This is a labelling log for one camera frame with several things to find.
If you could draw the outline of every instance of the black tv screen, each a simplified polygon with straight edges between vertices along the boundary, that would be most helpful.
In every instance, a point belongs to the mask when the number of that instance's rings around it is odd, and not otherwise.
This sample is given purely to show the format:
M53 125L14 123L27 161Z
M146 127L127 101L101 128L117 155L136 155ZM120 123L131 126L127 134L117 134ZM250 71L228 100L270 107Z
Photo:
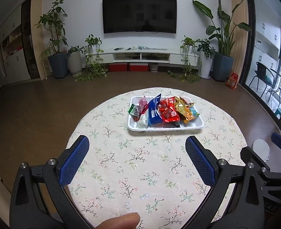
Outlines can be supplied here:
M103 32L177 32L177 0L102 0Z

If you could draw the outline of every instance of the white tv stand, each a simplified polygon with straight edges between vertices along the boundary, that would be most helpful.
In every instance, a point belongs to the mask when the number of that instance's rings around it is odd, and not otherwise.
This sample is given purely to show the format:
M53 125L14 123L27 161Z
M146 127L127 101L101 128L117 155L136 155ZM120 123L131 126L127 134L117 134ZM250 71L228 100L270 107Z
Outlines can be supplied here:
M117 50L102 49L103 53L99 56L103 59L104 63L130 63L130 62L145 62L145 63L158 63L159 66L174 66L182 67L186 60L181 56L180 50L167 49L167 50ZM191 66L197 66L198 56L188 54Z

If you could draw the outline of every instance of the round table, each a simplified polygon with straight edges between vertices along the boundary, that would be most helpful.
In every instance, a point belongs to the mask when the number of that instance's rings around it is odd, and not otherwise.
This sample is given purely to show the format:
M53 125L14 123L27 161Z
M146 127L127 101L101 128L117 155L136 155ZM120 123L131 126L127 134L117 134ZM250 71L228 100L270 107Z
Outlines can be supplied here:
M204 121L203 129L128 130L130 98L160 93L191 98ZM89 138L90 149L68 186L77 208L93 226L138 212L138 229L181 228L210 189L185 151L188 136L195 135L218 159L244 165L239 154L246 142L234 119L212 103L176 89L149 88L113 97L82 118L67 148L79 135ZM222 216L233 187L214 219Z

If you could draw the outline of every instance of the sliding glass door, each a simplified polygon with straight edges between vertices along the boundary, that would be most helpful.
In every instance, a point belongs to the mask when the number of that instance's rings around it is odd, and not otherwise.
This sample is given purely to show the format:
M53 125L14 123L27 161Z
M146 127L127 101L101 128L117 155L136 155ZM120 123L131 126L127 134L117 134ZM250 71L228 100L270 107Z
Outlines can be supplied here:
M281 129L281 2L248 3L252 31L239 82Z

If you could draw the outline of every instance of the finger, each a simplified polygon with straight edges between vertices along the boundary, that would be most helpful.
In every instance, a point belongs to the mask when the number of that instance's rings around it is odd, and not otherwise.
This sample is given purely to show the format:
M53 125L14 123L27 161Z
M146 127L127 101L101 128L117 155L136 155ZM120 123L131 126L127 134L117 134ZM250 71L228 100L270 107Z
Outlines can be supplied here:
M107 219L95 229L135 229L140 219L138 213L127 213L120 217Z

